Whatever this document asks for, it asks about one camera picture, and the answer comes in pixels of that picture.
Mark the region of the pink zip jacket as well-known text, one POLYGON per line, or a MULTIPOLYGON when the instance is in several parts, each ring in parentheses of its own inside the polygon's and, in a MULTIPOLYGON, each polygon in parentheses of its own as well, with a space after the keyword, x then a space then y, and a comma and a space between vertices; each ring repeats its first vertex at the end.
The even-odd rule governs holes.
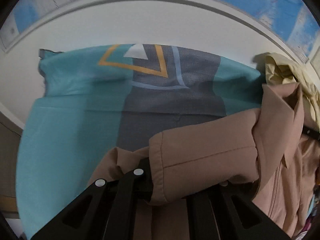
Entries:
POLYGON ((253 203, 290 237, 305 225, 319 167, 319 142, 304 135, 298 83, 263 86, 260 108, 159 132, 147 147, 108 151, 93 174, 114 181, 147 157, 153 192, 138 208, 135 239, 188 239, 185 196, 228 181, 249 184, 253 203))

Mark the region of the teal grey patterned bedsheet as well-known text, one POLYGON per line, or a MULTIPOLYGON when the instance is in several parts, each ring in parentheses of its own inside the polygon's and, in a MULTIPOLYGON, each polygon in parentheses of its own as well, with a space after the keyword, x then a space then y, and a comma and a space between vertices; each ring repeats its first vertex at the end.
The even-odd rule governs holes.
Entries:
POLYGON ((134 151, 166 129, 261 105, 265 76, 219 55, 122 44, 39 51, 45 93, 25 125, 16 170, 27 239, 84 191, 105 153, 134 151))

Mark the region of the white bed headboard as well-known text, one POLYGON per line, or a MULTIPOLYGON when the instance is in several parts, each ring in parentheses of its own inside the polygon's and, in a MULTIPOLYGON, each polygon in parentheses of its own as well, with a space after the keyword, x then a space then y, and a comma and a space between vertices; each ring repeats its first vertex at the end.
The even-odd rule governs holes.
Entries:
POLYGON ((39 50, 108 44, 163 44, 227 57, 252 68, 262 55, 298 56, 270 29, 217 0, 79 0, 48 14, 1 51, 1 112, 25 126, 43 96, 39 50))

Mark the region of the cream yellow garment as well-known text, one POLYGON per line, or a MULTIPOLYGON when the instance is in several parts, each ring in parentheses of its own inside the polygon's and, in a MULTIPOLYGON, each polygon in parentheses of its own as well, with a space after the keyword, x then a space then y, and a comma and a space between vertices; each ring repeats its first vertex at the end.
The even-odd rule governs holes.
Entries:
POLYGON ((265 57, 266 82, 269 85, 300 83, 303 92, 304 124, 319 131, 319 90, 308 76, 305 67, 277 53, 265 57))

